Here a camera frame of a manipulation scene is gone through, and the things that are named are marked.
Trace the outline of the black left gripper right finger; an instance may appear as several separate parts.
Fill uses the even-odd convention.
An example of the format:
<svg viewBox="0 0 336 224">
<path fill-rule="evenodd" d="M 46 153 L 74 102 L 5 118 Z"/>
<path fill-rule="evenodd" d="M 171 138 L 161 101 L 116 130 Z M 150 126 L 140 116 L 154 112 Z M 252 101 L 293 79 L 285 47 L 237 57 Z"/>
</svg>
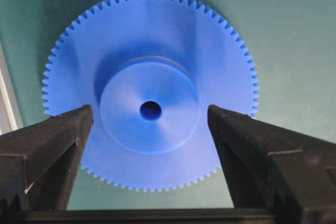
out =
<svg viewBox="0 0 336 224">
<path fill-rule="evenodd" d="M 276 223 L 335 223 L 335 144 L 216 105 L 207 123 L 236 208 L 269 208 Z"/>
</svg>

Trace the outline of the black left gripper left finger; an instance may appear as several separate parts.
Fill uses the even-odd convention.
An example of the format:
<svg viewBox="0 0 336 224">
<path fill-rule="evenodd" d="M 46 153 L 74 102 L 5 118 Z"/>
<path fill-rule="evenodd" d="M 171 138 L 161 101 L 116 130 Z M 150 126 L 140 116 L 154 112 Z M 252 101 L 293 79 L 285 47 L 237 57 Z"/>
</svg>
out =
<svg viewBox="0 0 336 224">
<path fill-rule="evenodd" d="M 1 135 L 1 210 L 66 210 L 92 125 L 84 105 Z"/>
</svg>

